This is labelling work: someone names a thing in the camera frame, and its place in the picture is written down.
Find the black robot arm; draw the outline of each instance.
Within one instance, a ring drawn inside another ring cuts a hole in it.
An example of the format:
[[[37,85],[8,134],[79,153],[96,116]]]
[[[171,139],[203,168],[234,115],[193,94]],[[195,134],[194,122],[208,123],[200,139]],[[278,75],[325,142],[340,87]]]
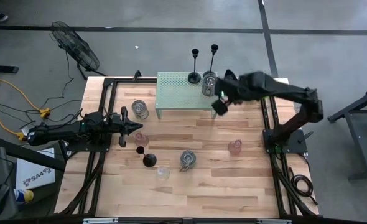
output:
[[[90,144],[98,144],[102,143],[105,134],[120,133],[119,145],[125,147],[124,136],[141,127],[141,124],[128,119],[127,108],[123,106],[121,115],[117,113],[102,115],[100,112],[93,112],[72,124],[48,126],[42,123],[29,130],[27,142],[31,146],[43,145],[54,140],[67,142],[86,140]]]
[[[318,99],[316,89],[281,83],[263,72],[241,75],[237,79],[228,70],[224,79],[218,79],[215,94],[219,96],[219,100],[215,101],[212,106],[219,115],[225,114],[232,103],[260,100],[267,96],[276,96],[300,103],[299,113],[285,124],[275,126],[271,141],[278,144],[287,141],[291,133],[306,123],[317,123],[323,119],[322,101]]]

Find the concrete floor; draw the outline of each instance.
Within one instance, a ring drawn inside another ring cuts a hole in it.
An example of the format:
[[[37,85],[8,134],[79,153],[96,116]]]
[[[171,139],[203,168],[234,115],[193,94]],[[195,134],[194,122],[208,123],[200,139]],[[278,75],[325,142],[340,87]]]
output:
[[[367,30],[367,0],[264,3],[271,29]],[[10,15],[11,25],[49,26],[53,21],[64,21],[70,26],[262,28],[257,0],[3,0],[0,10]],[[60,95],[68,80],[65,52],[49,33],[0,30],[0,64],[20,67],[17,75],[0,74],[0,78],[21,88],[35,105]],[[136,70],[143,75],[191,70],[190,51],[194,47],[200,50],[198,69],[206,70],[211,44],[220,46],[214,67],[218,73],[227,68],[236,74],[270,72],[263,34],[79,34],[97,54],[100,71],[108,75],[133,75]],[[279,77],[287,77],[298,86],[318,88],[326,117],[367,91],[367,36],[272,35],[271,39]],[[72,59],[70,62],[70,75],[75,79],[69,84],[65,99],[51,101],[50,107],[81,99],[85,81]],[[7,85],[0,86],[0,103],[31,109]],[[51,118],[59,119],[79,107],[79,103],[66,105],[54,111]],[[26,119],[19,112],[4,111]],[[0,118],[15,131],[23,125],[3,114]],[[325,119],[306,125],[304,130],[315,133],[307,144],[320,213],[329,218],[367,221],[367,180],[347,181],[348,175],[361,172],[364,167],[346,123],[330,124]],[[1,127],[0,138],[18,143]]]

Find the fan stand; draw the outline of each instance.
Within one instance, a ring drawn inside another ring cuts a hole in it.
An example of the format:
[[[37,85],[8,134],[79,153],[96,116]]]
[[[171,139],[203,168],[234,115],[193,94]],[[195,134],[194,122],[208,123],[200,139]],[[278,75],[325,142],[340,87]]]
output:
[[[81,73],[81,75],[82,75],[83,79],[84,79],[84,80],[87,80],[87,79],[88,79],[88,77],[86,77],[86,76],[84,75],[84,72],[83,72],[83,70],[81,69],[81,65],[80,65],[78,62],[77,62],[77,68],[78,68],[78,70],[80,71],[80,73]],[[100,74],[100,75],[102,75],[102,76],[107,76],[107,75],[105,75],[104,73],[101,73],[101,72],[98,72],[98,71],[92,70],[92,69],[90,69],[90,68],[85,68],[85,71],[86,71],[86,72],[95,72],[95,73]]]

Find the electric fan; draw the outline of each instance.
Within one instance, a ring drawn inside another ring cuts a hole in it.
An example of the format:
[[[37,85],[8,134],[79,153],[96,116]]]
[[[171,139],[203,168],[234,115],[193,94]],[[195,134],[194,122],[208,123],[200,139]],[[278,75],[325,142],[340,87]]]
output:
[[[86,80],[81,66],[87,72],[95,72],[97,74],[106,76],[103,73],[97,71],[101,65],[95,53],[90,49],[90,46],[85,42],[76,32],[72,31],[72,28],[66,25],[64,22],[53,22],[51,25],[52,35],[58,42],[61,49],[66,52],[77,62],[77,68],[81,75]]]

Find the wooden table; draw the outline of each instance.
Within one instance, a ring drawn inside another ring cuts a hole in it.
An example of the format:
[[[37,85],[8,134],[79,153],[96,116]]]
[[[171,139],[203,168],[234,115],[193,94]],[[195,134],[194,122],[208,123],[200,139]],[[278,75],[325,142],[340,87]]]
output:
[[[81,107],[84,113],[98,110],[104,77],[88,77]],[[133,136],[127,137],[127,147],[118,146],[118,134],[106,154],[96,216],[114,217],[278,217],[269,156],[262,143],[261,104],[250,102],[230,106],[229,112],[216,119],[209,111],[164,111],[157,119],[156,84],[119,84],[114,111],[126,106],[129,119],[142,123],[140,129],[149,136],[146,153],[157,156],[157,164],[146,168],[136,154]],[[143,100],[149,109],[144,121],[135,118],[131,103]],[[281,123],[294,114],[292,102],[276,99]],[[230,141],[240,139],[240,155],[227,151]],[[197,155],[197,164],[188,172],[179,172],[179,157],[184,150]],[[58,195],[55,212],[62,211],[83,185],[89,153],[79,152],[68,162]],[[289,167],[295,174],[310,177],[303,158],[288,154]],[[156,169],[168,167],[168,180],[157,180]],[[282,190],[285,208],[289,211],[287,194]],[[90,206],[90,189],[87,206]],[[309,198],[302,198],[318,213]]]

